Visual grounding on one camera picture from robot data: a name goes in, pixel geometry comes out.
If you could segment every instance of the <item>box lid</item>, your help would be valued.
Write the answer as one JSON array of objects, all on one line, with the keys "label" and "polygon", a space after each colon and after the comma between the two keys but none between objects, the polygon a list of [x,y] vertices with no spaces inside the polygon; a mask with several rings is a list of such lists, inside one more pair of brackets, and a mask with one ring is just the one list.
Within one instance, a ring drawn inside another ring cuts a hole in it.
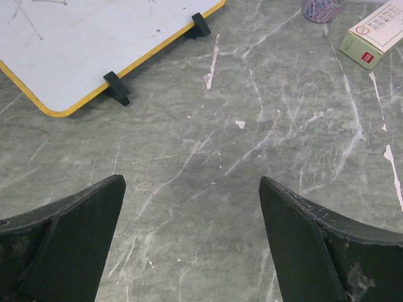
[{"label": "box lid", "polygon": [[403,0],[390,0],[349,31],[387,52],[403,38]]}]

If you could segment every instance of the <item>red square label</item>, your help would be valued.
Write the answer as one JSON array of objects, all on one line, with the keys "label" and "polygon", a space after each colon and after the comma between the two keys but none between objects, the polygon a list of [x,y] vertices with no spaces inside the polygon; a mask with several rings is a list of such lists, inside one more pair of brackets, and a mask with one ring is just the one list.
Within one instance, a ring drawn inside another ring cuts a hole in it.
[{"label": "red square label", "polygon": [[375,58],[375,57],[372,54],[370,54],[369,52],[366,52],[366,53],[364,53],[364,55],[361,59],[363,59],[367,63],[371,63],[373,58]]}]

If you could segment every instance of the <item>box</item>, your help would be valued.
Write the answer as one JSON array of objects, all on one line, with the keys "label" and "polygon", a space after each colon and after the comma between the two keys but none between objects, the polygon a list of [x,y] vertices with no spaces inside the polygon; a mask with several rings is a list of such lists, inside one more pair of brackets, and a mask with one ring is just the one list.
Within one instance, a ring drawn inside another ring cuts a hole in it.
[{"label": "box", "polygon": [[374,67],[403,38],[403,0],[390,0],[351,27],[339,49],[366,69]]}]

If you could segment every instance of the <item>whiteboard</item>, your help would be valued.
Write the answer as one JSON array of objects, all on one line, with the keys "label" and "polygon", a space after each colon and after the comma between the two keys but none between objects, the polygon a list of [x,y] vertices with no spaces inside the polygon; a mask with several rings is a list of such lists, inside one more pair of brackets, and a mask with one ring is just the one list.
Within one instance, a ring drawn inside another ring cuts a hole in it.
[{"label": "whiteboard", "polygon": [[46,114],[67,116],[225,0],[0,0],[0,68]]}]

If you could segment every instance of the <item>transparent plastic container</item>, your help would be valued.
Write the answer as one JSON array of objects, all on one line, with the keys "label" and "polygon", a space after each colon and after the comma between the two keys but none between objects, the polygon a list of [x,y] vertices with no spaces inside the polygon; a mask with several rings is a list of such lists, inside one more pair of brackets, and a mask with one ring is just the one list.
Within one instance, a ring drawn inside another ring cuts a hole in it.
[{"label": "transparent plastic container", "polygon": [[302,14],[309,21],[328,23],[335,19],[344,0],[303,0]]}]

